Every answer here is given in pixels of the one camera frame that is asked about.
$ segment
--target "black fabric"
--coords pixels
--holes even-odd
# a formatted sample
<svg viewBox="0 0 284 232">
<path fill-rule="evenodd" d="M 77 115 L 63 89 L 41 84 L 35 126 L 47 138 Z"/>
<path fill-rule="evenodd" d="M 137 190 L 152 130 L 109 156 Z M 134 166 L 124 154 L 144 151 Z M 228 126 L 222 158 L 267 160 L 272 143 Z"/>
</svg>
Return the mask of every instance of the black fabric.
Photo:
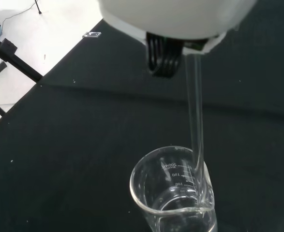
<svg viewBox="0 0 284 232">
<path fill-rule="evenodd" d="M 142 44 L 93 31 L 0 120 L 0 232 L 149 231 L 131 171 L 190 146 L 184 70 L 152 78 Z M 284 1 L 260 1 L 202 64 L 219 232 L 284 232 Z"/>
<path fill-rule="evenodd" d="M 36 86 L 0 122 L 0 231 L 146 231 L 134 165 L 189 146 L 187 106 Z M 204 112 L 219 231 L 284 231 L 284 120 Z"/>
</svg>

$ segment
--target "beaker rim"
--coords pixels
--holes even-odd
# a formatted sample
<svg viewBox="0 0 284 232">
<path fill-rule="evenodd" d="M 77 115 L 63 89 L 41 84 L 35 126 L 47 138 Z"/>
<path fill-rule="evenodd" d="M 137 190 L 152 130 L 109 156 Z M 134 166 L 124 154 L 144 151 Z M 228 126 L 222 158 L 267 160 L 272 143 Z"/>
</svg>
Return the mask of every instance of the beaker rim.
<svg viewBox="0 0 284 232">
<path fill-rule="evenodd" d="M 179 214 L 179 213 L 190 213 L 190 212 L 207 212 L 207 211 L 213 210 L 214 206 L 213 207 L 185 207 L 185 208 L 181 208 L 181 209 L 172 209 L 172 210 L 157 210 L 157 209 L 153 209 L 153 208 L 146 206 L 145 204 L 143 204 L 139 200 L 139 198 L 137 197 L 135 190 L 134 190 L 135 171 L 139 168 L 141 163 L 143 163 L 145 160 L 149 159 L 152 155 L 155 155 L 158 150 L 167 149 L 167 148 L 178 148 L 178 149 L 184 149 L 184 150 L 193 152 L 191 149 L 186 148 L 186 147 L 172 146 L 171 145 L 171 146 L 164 146 L 164 147 L 157 148 L 157 149 L 149 152 L 148 154 L 146 154 L 142 159 L 140 159 L 139 162 L 133 168 L 131 176 L 130 176 L 130 192 L 131 192 L 132 198 L 135 201 L 135 203 L 142 210 L 144 210 L 148 213 L 154 214 L 154 215 L 161 215 L 161 216 L 175 215 L 175 214 Z"/>
</svg>

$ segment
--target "glass beaker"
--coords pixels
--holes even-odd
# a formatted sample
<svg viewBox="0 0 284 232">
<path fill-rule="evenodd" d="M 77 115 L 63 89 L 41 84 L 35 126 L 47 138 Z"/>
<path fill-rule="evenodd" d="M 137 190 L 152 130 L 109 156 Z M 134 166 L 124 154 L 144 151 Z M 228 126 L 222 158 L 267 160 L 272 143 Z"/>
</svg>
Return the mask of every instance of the glass beaker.
<svg viewBox="0 0 284 232">
<path fill-rule="evenodd" d="M 153 232 L 217 232 L 214 194 L 204 164 L 201 197 L 196 195 L 192 150 L 158 148 L 132 171 L 130 192 Z"/>
</svg>

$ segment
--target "water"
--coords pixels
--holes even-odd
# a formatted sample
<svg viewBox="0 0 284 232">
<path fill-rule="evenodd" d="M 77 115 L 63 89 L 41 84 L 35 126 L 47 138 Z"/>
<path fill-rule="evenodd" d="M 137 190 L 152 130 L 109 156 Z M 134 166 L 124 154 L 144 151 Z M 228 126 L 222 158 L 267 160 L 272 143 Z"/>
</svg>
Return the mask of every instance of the water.
<svg viewBox="0 0 284 232">
<path fill-rule="evenodd" d="M 156 218 L 157 231 L 217 232 L 215 210 L 197 210 L 197 198 L 193 193 L 194 187 L 172 187 L 154 201 L 153 208 L 158 210 L 193 207 L 192 212 Z"/>
</svg>

